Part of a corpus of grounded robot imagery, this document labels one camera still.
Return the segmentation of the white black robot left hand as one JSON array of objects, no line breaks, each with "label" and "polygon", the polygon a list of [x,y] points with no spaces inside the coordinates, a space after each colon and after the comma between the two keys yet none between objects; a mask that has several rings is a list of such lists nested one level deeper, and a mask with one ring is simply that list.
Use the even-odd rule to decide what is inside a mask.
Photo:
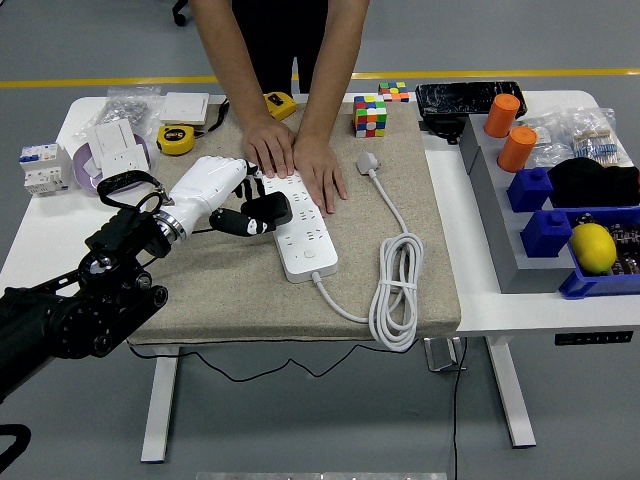
[{"label": "white black robot left hand", "polygon": [[182,242],[193,232],[196,222],[204,217],[214,230],[251,237],[276,229],[276,225],[246,214],[224,209],[227,197],[257,171],[257,166],[244,160],[220,156],[204,156],[181,177],[169,193],[172,201],[155,214],[161,231],[169,242]]}]

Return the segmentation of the person's left hand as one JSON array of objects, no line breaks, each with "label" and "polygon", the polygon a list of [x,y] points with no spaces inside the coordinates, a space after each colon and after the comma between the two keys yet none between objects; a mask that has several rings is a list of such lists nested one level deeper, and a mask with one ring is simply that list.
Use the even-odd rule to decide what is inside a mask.
[{"label": "person's left hand", "polygon": [[295,169],[321,215],[335,212],[335,196],[347,199],[347,189],[337,156],[327,138],[299,133],[293,146]]}]

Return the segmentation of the person's right hand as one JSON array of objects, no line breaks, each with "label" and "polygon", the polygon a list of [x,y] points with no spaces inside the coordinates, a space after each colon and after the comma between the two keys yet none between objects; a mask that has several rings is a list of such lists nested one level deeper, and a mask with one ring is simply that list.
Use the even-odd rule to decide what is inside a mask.
[{"label": "person's right hand", "polygon": [[242,145],[251,163],[268,178],[285,178],[294,172],[295,136],[283,123],[267,116],[244,127]]}]

